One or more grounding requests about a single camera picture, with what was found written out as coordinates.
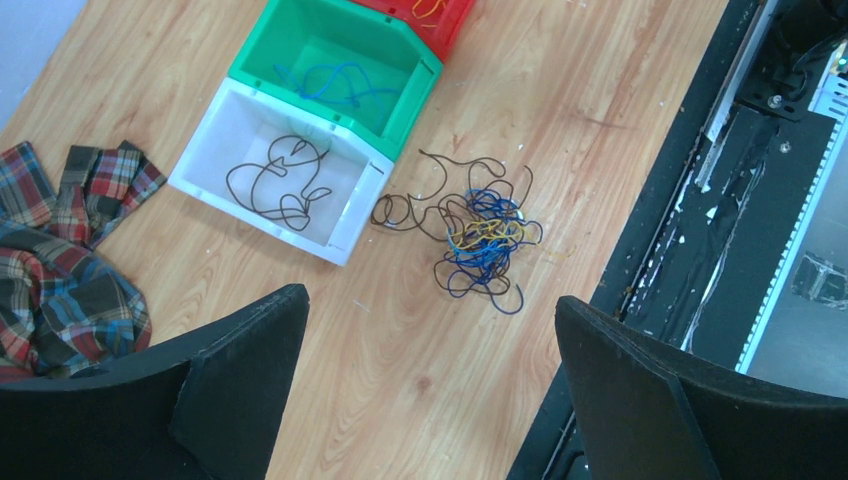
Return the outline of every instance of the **storage bin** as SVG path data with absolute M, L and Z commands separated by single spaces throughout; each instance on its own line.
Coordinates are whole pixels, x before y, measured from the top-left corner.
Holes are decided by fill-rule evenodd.
M 352 0 L 403 20 L 445 63 L 474 0 Z
M 406 24 L 348 0 L 271 0 L 229 76 L 395 161 L 442 71 Z
M 169 183 L 344 265 L 393 167 L 350 130 L 226 78 Z

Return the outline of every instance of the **wire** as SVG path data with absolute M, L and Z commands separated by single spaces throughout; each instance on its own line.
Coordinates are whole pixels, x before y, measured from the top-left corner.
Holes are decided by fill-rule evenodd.
M 846 5 L 845 5 L 845 3 L 844 3 L 844 2 L 840 5 L 840 6 L 842 7 L 842 8 L 840 9 L 840 11 L 836 11 L 836 10 L 834 10 L 834 9 L 833 9 L 833 5 L 832 5 L 832 4 L 828 4 L 828 3 L 827 3 L 827 2 L 825 2 L 824 0 L 818 0 L 818 4 L 819 4 L 819 8 L 821 8 L 822 10 L 824 10 L 824 12 L 825 12 L 825 13 L 827 13 L 827 16 L 828 16 L 828 17 L 830 17 L 830 19 L 831 19 L 831 20 L 833 20 L 833 21 L 835 21 L 835 22 L 838 22 L 838 23 L 843 23 L 843 22 L 845 22 L 845 18 L 844 18 L 844 17 L 840 17 L 840 14 L 844 14 L 844 13 L 845 13 Z
M 817 55 L 830 55 L 831 52 L 828 48 L 832 46 L 833 43 L 842 40 L 846 34 L 848 34 L 848 26 L 842 26 L 839 30 L 823 38 L 819 41 L 819 43 L 813 45 L 809 50 L 804 52 L 803 55 L 798 57 L 798 60 L 796 60 L 792 65 L 790 73 L 801 73 L 804 75 L 804 78 L 801 80 L 801 85 L 799 87 L 795 88 L 794 91 L 787 93 L 786 97 L 790 102 L 800 101 L 807 92 L 811 75 L 809 69 L 806 68 L 807 63 L 815 60 Z
M 494 158 L 457 162 L 443 155 L 419 152 L 441 168 L 443 179 L 439 187 L 423 198 L 410 193 L 383 195 L 371 213 L 371 223 L 397 232 L 418 229 L 437 242 L 447 243 L 447 251 L 433 265 L 433 276 L 440 288 L 454 298 L 465 297 L 470 292 L 484 294 L 490 297 L 498 311 L 507 315 L 518 313 L 524 307 L 524 293 L 518 285 L 515 285 L 520 300 L 517 308 L 503 308 L 496 297 L 506 295 L 513 286 L 507 276 L 512 254 L 521 247 L 540 244 L 544 236 L 542 225 L 535 220 L 525 220 L 520 211 L 533 185 L 533 171 L 524 167 L 530 180 L 524 196 L 516 201 L 514 185 L 503 179 L 506 167 Z M 447 184 L 447 168 L 443 162 L 468 168 L 466 192 L 442 196 L 435 204 L 425 207 L 419 218 L 415 204 L 437 198 Z M 472 175 L 480 168 L 494 177 L 482 187 L 474 185 Z M 425 227 L 432 215 L 441 221 L 441 229 Z
M 417 13 L 415 13 L 415 11 L 418 10 L 418 7 L 423 2 L 424 2 L 424 0 L 418 0 L 417 2 L 415 2 L 415 5 L 412 6 L 412 16 L 415 17 L 416 20 L 423 20 L 427 17 L 432 16 L 433 14 L 436 13 L 436 10 L 438 10 L 439 7 L 447 8 L 447 2 L 445 0 L 436 0 L 436 2 L 433 4 L 433 8 L 431 8 L 429 12 L 425 13 L 424 15 L 418 15 Z M 437 24 L 422 24 L 421 26 L 423 28 L 436 28 L 438 25 Z
M 274 158 L 272 155 L 272 151 L 274 146 L 278 143 L 284 142 L 286 140 L 295 140 L 294 146 L 291 148 L 288 158 L 286 156 L 279 156 Z M 301 152 L 304 152 L 305 156 L 300 156 L 302 160 L 292 161 L 293 158 L 298 156 Z M 312 220 L 312 217 L 309 215 L 310 207 L 313 202 L 317 202 L 324 197 L 332 194 L 333 191 L 327 187 L 317 187 L 313 190 L 309 190 L 312 186 L 312 183 L 315 181 L 315 178 L 318 176 L 318 173 L 321 171 L 321 161 L 329 153 L 329 150 L 324 153 L 319 153 L 318 149 L 308 140 L 304 139 L 299 135 L 283 135 L 281 137 L 277 137 L 268 145 L 268 161 L 264 165 L 260 165 L 258 163 L 242 163 L 240 165 L 236 165 L 231 168 L 227 172 L 226 182 L 227 182 L 227 190 L 230 191 L 230 195 L 232 195 L 233 199 L 238 203 L 242 208 L 255 213 L 262 218 L 267 220 L 271 220 L 274 222 L 282 221 L 286 224 L 286 226 L 296 232 L 302 232 L 309 226 L 309 223 Z M 278 178 L 285 178 L 289 174 L 289 169 L 295 167 L 303 167 L 306 165 L 315 165 L 315 171 L 312 173 L 312 176 L 309 178 L 309 181 L 303 186 L 300 190 L 300 196 L 296 196 L 292 193 L 285 193 L 280 196 L 277 202 L 277 208 L 270 208 L 267 210 L 260 210 L 256 207 L 256 186 L 259 184 L 259 180 L 266 173 L 270 173 Z M 250 193 L 248 197 L 248 201 L 242 201 L 238 195 L 236 195 L 235 190 L 233 189 L 232 184 L 232 176 L 239 170 L 243 170 L 245 168 L 259 169 L 256 176 L 253 178 L 253 183 L 250 186 Z M 296 207 L 286 207 L 284 203 L 287 199 L 293 200 L 297 206 Z M 298 224 L 292 224 L 293 220 L 298 220 Z
M 353 80 L 351 77 L 345 72 L 345 69 L 354 69 L 358 71 L 365 82 L 365 85 L 368 87 L 367 90 L 357 92 L 353 86 Z M 309 77 L 319 70 L 332 70 L 330 73 L 330 77 L 324 83 L 324 85 L 319 88 L 317 91 L 313 93 L 308 93 L 306 91 L 306 85 L 309 83 Z M 295 92 L 300 95 L 301 98 L 309 99 L 309 100 L 318 100 L 324 103 L 328 103 L 331 105 L 349 105 L 354 108 L 359 108 L 362 104 L 359 102 L 359 98 L 364 97 L 366 95 L 373 96 L 374 102 L 377 104 L 377 109 L 379 110 L 379 115 L 377 117 L 376 128 L 379 128 L 380 125 L 383 124 L 383 120 L 385 119 L 386 109 L 383 105 L 383 102 L 380 100 L 379 94 L 400 94 L 400 90 L 394 88 L 374 88 L 371 84 L 371 79 L 368 77 L 368 74 L 365 73 L 365 69 L 362 68 L 361 65 L 355 62 L 346 62 L 339 65 L 315 65 L 309 68 L 303 74 L 303 84 L 297 81 L 294 74 L 292 74 L 286 67 L 274 64 L 274 71 L 277 75 L 294 84 Z M 327 91 L 333 85 L 333 82 L 336 81 L 336 78 L 341 77 L 347 83 L 348 95 L 343 97 L 342 99 L 328 99 L 324 98 Z

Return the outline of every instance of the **wooden table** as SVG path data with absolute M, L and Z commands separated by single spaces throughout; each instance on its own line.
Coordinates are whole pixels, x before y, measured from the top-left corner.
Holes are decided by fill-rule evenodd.
M 126 138 L 170 172 L 264 3 L 89 0 L 0 148 L 31 140 L 58 183 L 71 144 Z M 593 291 L 725 4 L 478 0 L 387 188 L 437 183 L 419 147 L 535 170 L 547 238 L 514 258 L 514 317 L 440 290 L 421 234 L 368 226 L 337 268 L 169 187 L 98 251 L 147 295 L 155 342 L 307 286 L 269 478 L 503 478 L 559 364 L 556 299 Z

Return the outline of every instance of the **red plaid cloth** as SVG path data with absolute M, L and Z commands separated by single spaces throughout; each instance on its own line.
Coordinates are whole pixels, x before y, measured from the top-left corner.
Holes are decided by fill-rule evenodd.
M 56 196 L 29 143 L 0 154 L 0 382 L 147 347 L 144 296 L 92 250 L 165 181 L 127 142 L 74 146 Z

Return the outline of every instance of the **black wire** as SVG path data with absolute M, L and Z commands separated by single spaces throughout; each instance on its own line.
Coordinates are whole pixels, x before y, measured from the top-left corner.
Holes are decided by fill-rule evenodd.
M 836 11 L 833 10 L 832 5 L 828 4 L 824 0 L 818 0 L 819 7 L 827 13 L 827 16 L 830 17 L 831 20 L 842 23 L 845 21 L 844 18 L 840 17 Z
M 804 97 L 804 94 L 807 92 L 807 88 L 810 84 L 810 75 L 812 75 L 809 69 L 806 68 L 807 63 L 812 60 L 818 60 L 818 55 L 830 55 L 830 48 L 826 47 L 831 47 L 834 43 L 842 40 L 846 34 L 848 34 L 848 26 L 843 26 L 836 32 L 828 35 L 827 37 L 819 41 L 817 44 L 810 47 L 809 50 L 807 50 L 806 52 L 804 52 L 803 55 L 798 57 L 798 60 L 796 60 L 795 63 L 792 65 L 790 73 L 802 73 L 804 75 L 804 78 L 801 81 L 801 86 L 794 89 L 794 93 L 790 92 L 786 95 L 787 99 L 790 102 L 797 102 L 801 100 Z
M 489 172 L 495 179 L 489 182 L 487 185 L 480 188 L 481 190 L 491 189 L 495 185 L 503 184 L 509 188 L 509 195 L 507 196 L 510 200 L 513 198 L 513 193 L 515 191 L 515 186 L 503 180 L 503 177 L 506 175 L 506 167 L 500 163 L 497 159 L 492 157 L 478 157 L 474 160 L 470 160 L 467 162 L 459 162 L 450 157 L 446 157 L 444 155 L 427 153 L 424 150 L 419 149 L 418 152 L 422 155 L 427 156 L 439 166 L 442 170 L 443 178 L 442 183 L 439 187 L 430 195 L 423 196 L 421 198 L 416 198 L 412 196 L 411 193 L 407 193 L 405 195 L 399 194 L 385 194 L 377 200 L 376 205 L 374 206 L 374 210 L 371 212 L 371 224 L 381 226 L 387 228 L 389 230 L 394 230 L 396 232 L 408 232 L 410 230 L 421 230 L 425 235 L 430 237 L 431 239 L 437 242 L 447 242 L 447 238 L 443 231 L 439 231 L 438 233 L 431 233 L 425 227 L 424 223 L 426 222 L 428 215 L 432 212 L 435 212 L 439 215 L 439 218 L 444 223 L 445 227 L 451 229 L 452 231 L 461 231 L 462 226 L 465 225 L 462 218 L 457 215 L 451 213 L 451 210 L 448 208 L 450 205 L 455 205 L 462 212 L 468 214 L 471 217 L 471 221 L 481 221 L 482 217 L 477 215 L 475 212 L 468 208 L 468 200 L 460 194 L 451 193 L 442 197 L 436 205 L 431 205 L 424 208 L 424 214 L 419 219 L 415 215 L 415 202 L 426 202 L 436 198 L 439 193 L 444 190 L 445 186 L 448 182 L 448 171 L 442 161 L 448 162 L 452 165 L 458 167 L 469 167 L 468 168 L 468 177 L 467 177 L 467 187 L 468 190 L 474 190 L 474 181 L 472 179 L 472 170 L 475 167 L 485 168 L 486 171 Z M 495 171 L 492 166 L 496 166 L 499 171 Z M 527 199 L 527 196 L 530 194 L 530 189 L 533 186 L 533 170 L 528 166 L 524 166 L 527 172 L 530 175 L 530 183 L 527 185 L 527 189 L 525 191 L 524 197 L 522 197 L 520 202 L 516 202 L 518 208 L 524 204 L 524 201 Z M 378 218 L 377 212 L 382 207 L 382 215 Z M 405 208 L 405 212 L 395 212 L 395 208 Z
M 292 147 L 288 158 L 286 156 L 279 156 L 277 158 L 273 158 L 271 152 L 273 151 L 274 146 L 277 145 L 279 142 L 291 139 L 297 140 L 297 143 L 295 143 L 295 145 Z M 313 153 L 314 155 L 307 155 L 306 159 L 303 161 L 291 161 L 296 155 L 303 152 L 305 149 L 311 150 L 311 153 Z M 267 220 L 271 220 L 274 222 L 282 221 L 286 224 L 288 228 L 296 232 L 302 232 L 306 229 L 306 227 L 309 226 L 309 223 L 312 220 L 312 217 L 309 215 L 309 210 L 312 205 L 312 202 L 321 200 L 322 198 L 333 193 L 333 191 L 327 187 L 317 187 L 312 191 L 308 191 L 309 188 L 312 186 L 312 183 L 315 181 L 315 178 L 318 176 L 318 173 L 321 171 L 321 161 L 324 160 L 324 158 L 329 152 L 330 151 L 327 150 L 324 153 L 318 153 L 318 149 L 315 147 L 315 145 L 313 145 L 311 142 L 299 135 L 283 135 L 281 137 L 277 137 L 268 145 L 268 161 L 265 165 L 250 162 L 242 163 L 240 165 L 236 165 L 227 172 L 227 189 L 230 191 L 230 195 L 232 195 L 236 203 L 238 203 L 246 210 L 255 213 Z M 264 174 L 270 173 L 279 178 L 285 178 L 288 175 L 290 168 L 302 167 L 310 164 L 315 164 L 315 171 L 312 173 L 312 176 L 309 178 L 309 181 L 306 182 L 306 184 L 300 190 L 300 197 L 292 193 L 285 193 L 279 198 L 278 208 L 259 210 L 256 207 L 256 185 L 259 183 L 259 180 Z M 238 195 L 236 195 L 236 192 L 233 190 L 232 182 L 230 180 L 234 173 L 244 168 L 259 169 L 259 173 L 257 173 L 257 175 L 253 178 L 253 184 L 250 186 L 250 196 L 249 202 L 247 204 L 241 199 L 239 199 Z M 286 199 L 294 200 L 297 203 L 297 207 L 284 206 L 283 204 L 285 203 Z M 293 225 L 291 221 L 295 219 L 299 220 L 302 225 Z

